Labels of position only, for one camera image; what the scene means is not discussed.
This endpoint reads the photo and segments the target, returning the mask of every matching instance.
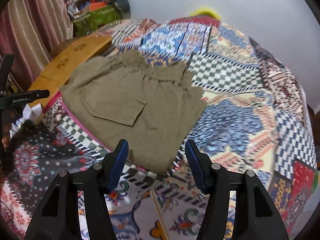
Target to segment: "shorts pocket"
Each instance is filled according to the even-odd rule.
[[[94,117],[127,126],[134,126],[147,103],[132,93],[94,82],[86,88],[82,102]]]

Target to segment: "clothing pile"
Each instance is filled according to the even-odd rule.
[[[68,15],[77,37],[86,36],[130,11],[128,0],[70,0]]]

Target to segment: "curtain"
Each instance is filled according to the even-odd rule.
[[[10,77],[27,90],[50,62],[49,52],[72,38],[67,0],[10,0],[0,14],[0,61],[16,54]]]

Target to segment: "orange box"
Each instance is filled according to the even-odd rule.
[[[106,2],[94,2],[91,4],[88,4],[86,7],[84,7],[81,11],[82,11],[82,15],[86,15],[89,12],[98,10],[102,7],[105,7],[107,5]]]
[[[31,90],[38,90],[38,89],[48,89],[50,91],[50,96],[48,98],[38,99],[29,103],[30,107],[35,106],[36,104],[41,104],[44,107],[50,102],[51,98],[53,98],[58,92],[61,84],[57,83],[49,78],[38,76],[37,79],[33,82],[31,87],[28,89]]]

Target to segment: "bed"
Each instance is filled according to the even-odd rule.
[[[135,49],[154,67],[186,62],[207,102],[186,139],[230,171],[254,170],[290,235],[318,184],[307,104],[291,71],[245,33],[208,16],[163,25],[119,20],[92,35],[112,35],[105,57]],[[43,113],[39,125],[26,121],[13,138],[14,167],[1,183],[1,215],[20,239],[57,172],[86,170],[112,151],[68,110],[59,92]],[[118,188],[105,196],[118,239],[196,238],[207,196],[195,186],[184,143],[167,176],[126,163]],[[232,236],[235,203],[231,192],[225,239]],[[88,239],[83,192],[78,207],[82,238]]]

